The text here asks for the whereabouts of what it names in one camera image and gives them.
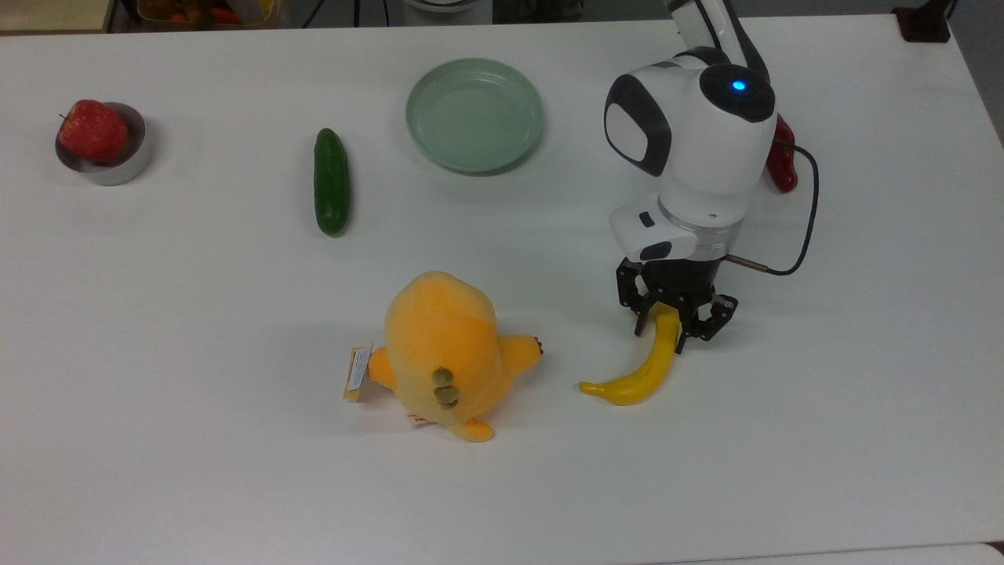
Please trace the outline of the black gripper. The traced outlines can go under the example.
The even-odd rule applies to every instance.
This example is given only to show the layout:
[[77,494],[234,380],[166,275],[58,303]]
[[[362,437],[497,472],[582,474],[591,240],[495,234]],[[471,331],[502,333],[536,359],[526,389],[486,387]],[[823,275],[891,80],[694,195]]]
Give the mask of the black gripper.
[[634,334],[639,337],[648,324],[650,297],[681,294],[675,300],[680,336],[675,354],[682,354],[690,337],[709,342],[731,322],[739,301],[728,294],[714,294],[722,260],[621,261],[617,268],[617,292],[621,307],[635,315]]

